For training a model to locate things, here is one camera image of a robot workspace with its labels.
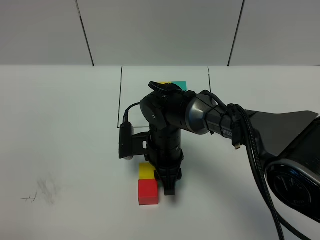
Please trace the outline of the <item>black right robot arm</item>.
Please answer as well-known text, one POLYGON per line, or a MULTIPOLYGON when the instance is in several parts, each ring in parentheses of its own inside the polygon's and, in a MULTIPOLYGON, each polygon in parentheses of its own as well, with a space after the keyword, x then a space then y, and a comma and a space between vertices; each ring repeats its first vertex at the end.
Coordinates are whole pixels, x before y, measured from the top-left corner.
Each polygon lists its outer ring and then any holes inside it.
POLYGON ((274 195, 308 218, 320 219, 320 117, 312 111, 267 113, 224 104, 216 95, 150 82, 140 102, 151 146, 167 154, 173 133, 218 134, 249 147, 274 195))

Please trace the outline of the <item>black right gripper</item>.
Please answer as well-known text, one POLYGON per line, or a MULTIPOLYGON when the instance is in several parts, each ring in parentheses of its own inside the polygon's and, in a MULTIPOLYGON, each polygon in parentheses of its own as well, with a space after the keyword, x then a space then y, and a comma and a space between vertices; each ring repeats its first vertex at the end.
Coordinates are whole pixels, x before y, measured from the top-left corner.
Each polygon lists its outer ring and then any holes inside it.
POLYGON ((155 167, 154 177, 156 180, 161 180, 164 195, 174 196, 176 194, 176 181, 182 178, 183 151, 180 148, 168 152, 151 149, 150 153, 144 157, 147 162, 155 167))

